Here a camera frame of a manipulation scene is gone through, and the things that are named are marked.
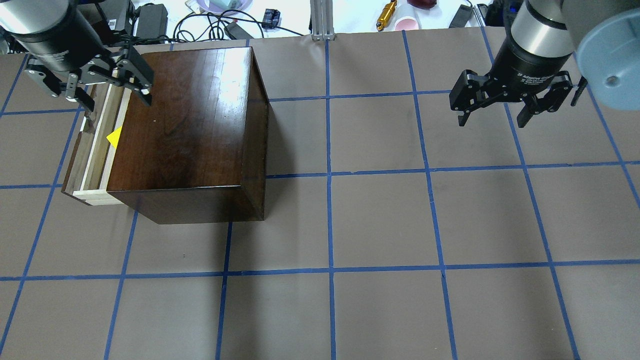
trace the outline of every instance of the brown wooden cabinet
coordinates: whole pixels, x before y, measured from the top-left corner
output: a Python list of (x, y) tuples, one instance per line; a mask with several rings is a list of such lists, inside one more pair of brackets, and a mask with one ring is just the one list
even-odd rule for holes
[(83, 192), (94, 189), (81, 188), (90, 183), (92, 164), (79, 157), (86, 152), (83, 137), (93, 130), (93, 147), (104, 144), (100, 131), (85, 125), (63, 192), (89, 204), (122, 202), (158, 224), (262, 220), (269, 103), (252, 50), (143, 56), (155, 71), (152, 105), (130, 96), (126, 109), (114, 111), (118, 106), (109, 107), (107, 98), (103, 113), (91, 115), (94, 122), (115, 119), (110, 129), (123, 118), (117, 151), (98, 156), (105, 159), (100, 178), (107, 181), (86, 200)]

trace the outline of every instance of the metal frame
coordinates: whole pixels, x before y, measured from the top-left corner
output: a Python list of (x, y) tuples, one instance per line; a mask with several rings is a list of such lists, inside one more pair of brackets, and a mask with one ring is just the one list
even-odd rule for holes
[(333, 0), (311, 0), (311, 38), (334, 40)]

